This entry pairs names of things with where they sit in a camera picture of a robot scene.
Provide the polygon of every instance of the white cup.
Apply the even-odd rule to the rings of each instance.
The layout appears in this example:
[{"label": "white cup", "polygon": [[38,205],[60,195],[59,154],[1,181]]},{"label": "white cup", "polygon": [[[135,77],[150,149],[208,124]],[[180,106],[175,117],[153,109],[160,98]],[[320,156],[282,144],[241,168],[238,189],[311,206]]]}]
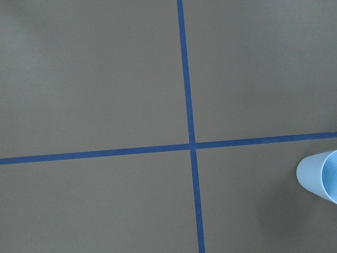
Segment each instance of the white cup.
[{"label": "white cup", "polygon": [[337,150],[304,158],[296,175],[306,190],[337,204]]}]

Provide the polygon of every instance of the cup opening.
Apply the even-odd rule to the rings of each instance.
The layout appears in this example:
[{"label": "cup opening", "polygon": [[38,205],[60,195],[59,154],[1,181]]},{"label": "cup opening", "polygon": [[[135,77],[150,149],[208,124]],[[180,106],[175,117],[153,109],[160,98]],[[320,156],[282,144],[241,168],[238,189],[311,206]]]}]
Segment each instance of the cup opening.
[{"label": "cup opening", "polygon": [[337,152],[327,158],[322,170],[322,182],[330,198],[337,202]]}]

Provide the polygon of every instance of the horizontal blue line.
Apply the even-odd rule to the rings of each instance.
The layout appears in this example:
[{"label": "horizontal blue line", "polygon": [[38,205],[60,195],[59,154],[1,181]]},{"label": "horizontal blue line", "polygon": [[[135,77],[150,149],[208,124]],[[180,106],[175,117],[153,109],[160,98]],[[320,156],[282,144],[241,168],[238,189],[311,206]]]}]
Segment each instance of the horizontal blue line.
[{"label": "horizontal blue line", "polygon": [[0,165],[13,164],[13,163],[71,160],[71,159],[93,158],[93,157],[112,157],[115,155],[157,153],[157,152],[179,151],[189,149],[190,149],[189,144],[175,144],[175,145],[163,145],[163,146],[129,148],[129,149],[113,149],[113,150],[99,150],[99,151],[64,153],[64,154],[33,155],[30,157],[1,158]]},{"label": "horizontal blue line", "polygon": [[196,144],[196,148],[197,149],[211,149],[211,148],[220,148],[220,147],[233,147],[233,146],[289,142],[289,141],[305,141],[305,140],[317,140],[317,139],[328,139],[328,138],[337,138],[337,132],[309,133],[309,134],[285,135],[285,136],[228,140],[228,141],[199,142]]}]

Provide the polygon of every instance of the plastic cup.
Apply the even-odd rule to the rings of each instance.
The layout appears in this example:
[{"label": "plastic cup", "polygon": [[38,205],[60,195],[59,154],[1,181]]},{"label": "plastic cup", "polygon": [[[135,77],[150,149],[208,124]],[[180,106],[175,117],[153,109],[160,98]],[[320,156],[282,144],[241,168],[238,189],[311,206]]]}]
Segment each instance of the plastic cup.
[{"label": "plastic cup", "polygon": [[306,190],[337,204],[337,150],[304,158],[296,175]]}]

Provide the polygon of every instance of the blue tape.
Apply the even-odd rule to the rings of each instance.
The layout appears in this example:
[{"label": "blue tape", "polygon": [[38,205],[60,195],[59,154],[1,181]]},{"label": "blue tape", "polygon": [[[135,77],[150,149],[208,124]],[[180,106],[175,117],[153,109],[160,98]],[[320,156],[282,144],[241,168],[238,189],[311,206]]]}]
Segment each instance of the blue tape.
[{"label": "blue tape", "polygon": [[93,158],[93,157],[112,157],[116,155],[157,153],[157,152],[189,150],[189,149],[190,149],[189,144],[175,144],[175,145],[163,145],[163,146],[152,146],[152,147],[141,147],[130,149],[113,149],[113,150],[99,150],[99,151],[65,153],[65,154],[34,155],[30,157],[1,158],[0,165],[13,164],[13,163],[72,160],[72,159]]},{"label": "blue tape", "polygon": [[200,184],[199,184],[194,122],[193,122],[193,107],[192,107],[192,95],[191,95],[191,85],[190,85],[189,61],[187,57],[187,43],[186,43],[184,9],[183,9],[182,0],[177,0],[177,10],[178,10],[184,87],[185,87],[187,126],[189,129],[196,229],[197,229],[199,253],[205,253],[204,228],[203,228],[203,222],[202,222],[202,209],[201,209],[201,198],[200,198]]},{"label": "blue tape", "polygon": [[309,133],[309,134],[285,135],[285,136],[275,136],[275,137],[229,140],[229,141],[199,142],[196,144],[196,148],[197,149],[211,149],[211,148],[220,148],[220,147],[232,147],[232,146],[242,146],[242,145],[289,142],[289,141],[318,140],[318,139],[329,139],[329,138],[337,138],[337,132]]}]

